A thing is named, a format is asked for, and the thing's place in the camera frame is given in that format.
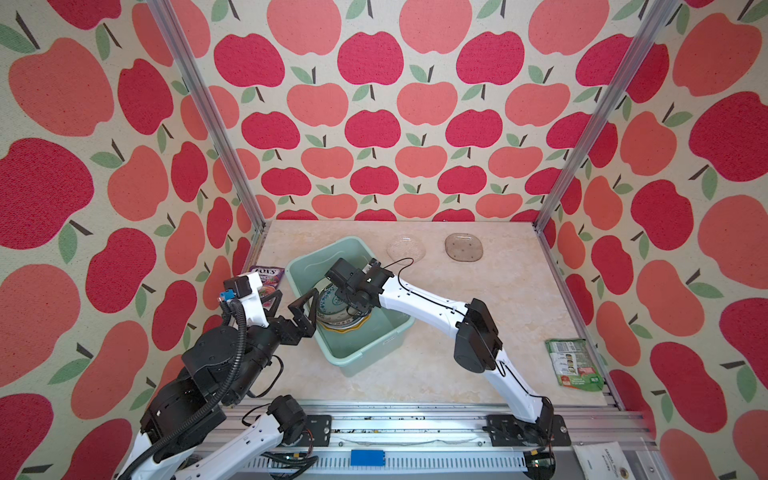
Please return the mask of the blue patterned small plate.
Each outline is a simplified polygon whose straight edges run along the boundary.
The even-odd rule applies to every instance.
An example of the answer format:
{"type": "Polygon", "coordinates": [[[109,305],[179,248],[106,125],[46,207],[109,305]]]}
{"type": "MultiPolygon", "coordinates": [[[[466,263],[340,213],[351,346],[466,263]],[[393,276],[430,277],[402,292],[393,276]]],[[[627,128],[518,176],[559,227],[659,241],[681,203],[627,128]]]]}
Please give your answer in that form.
{"type": "Polygon", "coordinates": [[[356,310],[342,301],[335,285],[328,284],[319,292],[317,321],[320,324],[344,325],[363,317],[370,317],[370,314],[356,310]]]}

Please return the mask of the yellow polka dot plate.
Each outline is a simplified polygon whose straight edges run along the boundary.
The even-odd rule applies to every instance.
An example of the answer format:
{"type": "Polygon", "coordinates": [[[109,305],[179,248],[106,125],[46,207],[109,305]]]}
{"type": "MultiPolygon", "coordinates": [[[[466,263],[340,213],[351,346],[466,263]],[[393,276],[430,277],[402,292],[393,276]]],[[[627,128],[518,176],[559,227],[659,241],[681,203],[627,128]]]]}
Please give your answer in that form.
{"type": "Polygon", "coordinates": [[[342,324],[322,323],[321,326],[326,331],[345,334],[345,333],[349,333],[349,332],[360,329],[369,319],[370,317],[363,317],[363,318],[358,318],[349,324],[342,325],[342,324]]]}

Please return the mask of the mint green plastic bin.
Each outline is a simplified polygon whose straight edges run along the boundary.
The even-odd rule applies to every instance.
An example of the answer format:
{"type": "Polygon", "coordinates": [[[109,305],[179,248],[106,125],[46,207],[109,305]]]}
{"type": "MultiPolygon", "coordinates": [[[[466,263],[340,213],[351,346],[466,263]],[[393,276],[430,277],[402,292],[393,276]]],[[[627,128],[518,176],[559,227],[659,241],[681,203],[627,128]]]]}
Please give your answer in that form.
{"type": "MultiPolygon", "coordinates": [[[[348,236],[295,258],[286,267],[286,277],[294,294],[300,297],[329,284],[325,274],[336,260],[342,258],[363,268],[375,257],[362,239],[348,236]]],[[[375,308],[366,320],[346,330],[318,325],[314,338],[326,360],[343,375],[352,377],[402,346],[414,323],[415,319],[406,314],[375,308]]]]}

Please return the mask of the clear glass plate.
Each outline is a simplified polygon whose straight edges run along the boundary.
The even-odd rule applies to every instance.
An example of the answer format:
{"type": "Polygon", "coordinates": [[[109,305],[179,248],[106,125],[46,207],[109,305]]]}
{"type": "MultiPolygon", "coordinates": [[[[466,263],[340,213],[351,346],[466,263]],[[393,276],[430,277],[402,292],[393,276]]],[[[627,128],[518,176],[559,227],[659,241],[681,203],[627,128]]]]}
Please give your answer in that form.
{"type": "Polygon", "coordinates": [[[424,243],[412,235],[399,235],[389,241],[386,247],[391,265],[405,266],[419,262],[426,256],[424,243]]]}

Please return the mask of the smoky brown glass plate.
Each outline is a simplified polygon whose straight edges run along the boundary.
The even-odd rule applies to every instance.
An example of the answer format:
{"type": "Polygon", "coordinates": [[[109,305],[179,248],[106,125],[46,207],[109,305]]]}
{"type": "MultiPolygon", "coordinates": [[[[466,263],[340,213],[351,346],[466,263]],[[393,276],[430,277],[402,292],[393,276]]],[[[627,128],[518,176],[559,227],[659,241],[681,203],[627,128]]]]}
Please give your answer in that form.
{"type": "Polygon", "coordinates": [[[448,257],[458,262],[476,262],[484,254],[482,241],[470,233],[449,234],[445,238],[444,247],[448,257]]]}

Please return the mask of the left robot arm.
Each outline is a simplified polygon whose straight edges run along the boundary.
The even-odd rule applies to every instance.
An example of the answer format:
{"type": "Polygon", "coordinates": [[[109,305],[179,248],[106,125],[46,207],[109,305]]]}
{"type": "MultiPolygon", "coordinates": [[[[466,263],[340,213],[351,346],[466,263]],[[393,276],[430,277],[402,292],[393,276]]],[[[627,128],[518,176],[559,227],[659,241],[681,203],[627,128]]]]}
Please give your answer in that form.
{"type": "Polygon", "coordinates": [[[292,302],[290,319],[268,310],[267,324],[260,326],[247,323],[244,299],[231,290],[223,292],[221,326],[183,354],[177,378],[150,402],[120,478],[226,479],[253,457],[298,441],[307,415],[296,399],[281,395],[234,440],[203,460],[183,465],[225,420],[224,407],[243,400],[279,346],[295,346],[313,336],[318,297],[312,289],[292,302]]]}

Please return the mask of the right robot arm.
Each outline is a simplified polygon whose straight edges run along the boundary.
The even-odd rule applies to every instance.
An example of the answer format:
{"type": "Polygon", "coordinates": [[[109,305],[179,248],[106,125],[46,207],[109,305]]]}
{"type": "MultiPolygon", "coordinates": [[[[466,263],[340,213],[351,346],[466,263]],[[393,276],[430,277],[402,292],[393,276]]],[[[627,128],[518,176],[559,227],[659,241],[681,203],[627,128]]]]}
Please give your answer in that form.
{"type": "Polygon", "coordinates": [[[554,406],[522,378],[504,349],[488,306],[480,299],[461,302],[441,297],[403,280],[373,259],[357,268],[337,260],[325,277],[336,296],[362,312],[382,308],[423,321],[454,341],[453,358],[463,369],[483,375],[505,400],[526,445],[545,445],[552,436],[554,406]]]}

